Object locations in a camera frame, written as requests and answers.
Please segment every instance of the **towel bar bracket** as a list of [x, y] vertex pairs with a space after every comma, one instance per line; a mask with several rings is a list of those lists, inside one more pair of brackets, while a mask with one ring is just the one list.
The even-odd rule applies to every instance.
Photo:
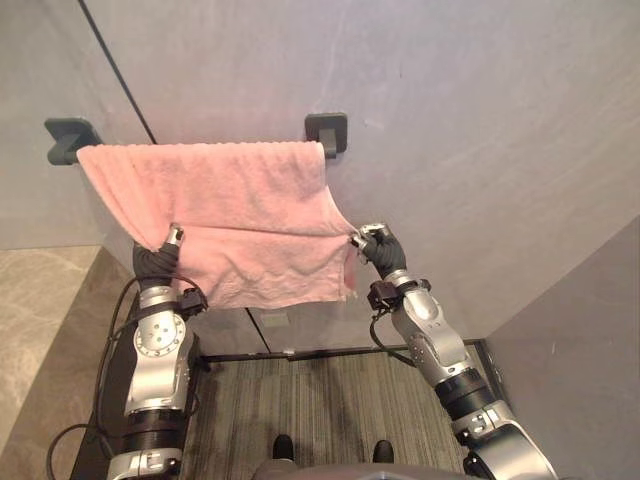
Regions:
[[325, 158], [347, 149], [346, 113], [311, 113], [304, 119], [307, 140], [322, 143]]
[[84, 118], [48, 118], [44, 126], [56, 141], [47, 153], [51, 165], [78, 163], [79, 149], [102, 143], [93, 125]]

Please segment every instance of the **robotic arm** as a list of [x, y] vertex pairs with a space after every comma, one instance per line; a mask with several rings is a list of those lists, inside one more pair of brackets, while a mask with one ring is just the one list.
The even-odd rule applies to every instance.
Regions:
[[136, 366], [123, 412], [123, 446], [111, 459], [107, 480], [172, 479], [180, 471], [198, 358], [198, 338], [185, 320], [206, 307], [194, 289], [179, 297], [167, 278], [178, 264], [183, 233], [172, 225], [157, 252], [134, 247], [134, 272], [141, 277]]
[[431, 296], [429, 283], [407, 273], [404, 251], [389, 228], [365, 225], [352, 243], [382, 278], [371, 285], [372, 308], [392, 311], [393, 325], [407, 343], [413, 363], [449, 414], [456, 438], [470, 450], [465, 472], [494, 480], [557, 479], [509, 406], [489, 390]]

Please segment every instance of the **foot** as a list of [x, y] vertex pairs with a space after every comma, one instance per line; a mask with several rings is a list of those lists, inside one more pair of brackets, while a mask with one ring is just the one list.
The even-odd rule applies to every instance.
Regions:
[[273, 442], [273, 459], [287, 458], [293, 462], [293, 440], [289, 435], [278, 435]]
[[393, 463], [393, 446], [387, 440], [380, 440], [373, 449], [373, 463]]

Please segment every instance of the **striped carpet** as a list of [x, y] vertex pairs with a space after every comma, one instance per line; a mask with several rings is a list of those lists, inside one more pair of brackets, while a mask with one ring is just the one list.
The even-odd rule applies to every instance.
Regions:
[[250, 479], [279, 433], [293, 438], [300, 466], [369, 462], [387, 439], [396, 463], [462, 471], [466, 453], [435, 394], [383, 353], [215, 364], [198, 395], [183, 479]]

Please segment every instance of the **pink towel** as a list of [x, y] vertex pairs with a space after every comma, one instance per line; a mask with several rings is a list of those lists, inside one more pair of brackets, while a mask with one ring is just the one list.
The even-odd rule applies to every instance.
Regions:
[[78, 151], [111, 213], [158, 249], [185, 230], [179, 272], [217, 308], [344, 300], [354, 228], [338, 211], [316, 142], [99, 145]]

